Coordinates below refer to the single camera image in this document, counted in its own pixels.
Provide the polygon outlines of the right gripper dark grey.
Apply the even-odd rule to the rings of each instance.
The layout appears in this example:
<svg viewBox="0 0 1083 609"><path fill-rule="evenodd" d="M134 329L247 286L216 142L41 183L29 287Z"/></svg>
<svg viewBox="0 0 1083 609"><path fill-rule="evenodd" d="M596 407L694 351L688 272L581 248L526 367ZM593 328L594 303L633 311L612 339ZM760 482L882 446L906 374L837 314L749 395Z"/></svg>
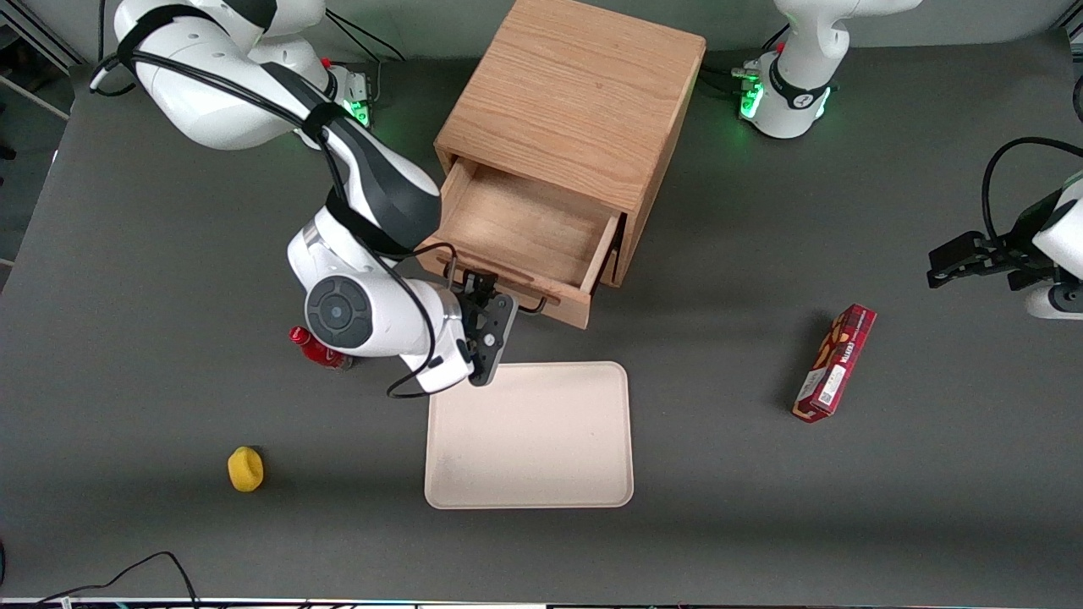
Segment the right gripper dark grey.
<svg viewBox="0 0 1083 609"><path fill-rule="evenodd" d="M473 364L468 381L484 387L495 378L518 313L518 300L498 291L498 274L464 271L461 308L467 352Z"/></svg>

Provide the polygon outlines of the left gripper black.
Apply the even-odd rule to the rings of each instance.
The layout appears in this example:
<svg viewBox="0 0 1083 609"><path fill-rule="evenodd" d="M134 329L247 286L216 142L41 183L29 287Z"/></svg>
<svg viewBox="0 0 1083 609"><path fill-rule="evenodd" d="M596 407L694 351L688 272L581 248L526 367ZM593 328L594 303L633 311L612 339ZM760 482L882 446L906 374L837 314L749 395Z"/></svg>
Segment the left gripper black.
<svg viewBox="0 0 1083 609"><path fill-rule="evenodd" d="M1053 207L1028 207L1009 231L999 233L991 208L986 208L987 236L997 252L994 257L999 259L1001 271L1007 273L1012 291L1035 288L1040 283L1055 283L1059 278L1056 263L1032 243L1052 213ZM982 232L964 232L932 248L928 252L927 286L936 289L953 280L991 274L990 252L990 244Z"/></svg>

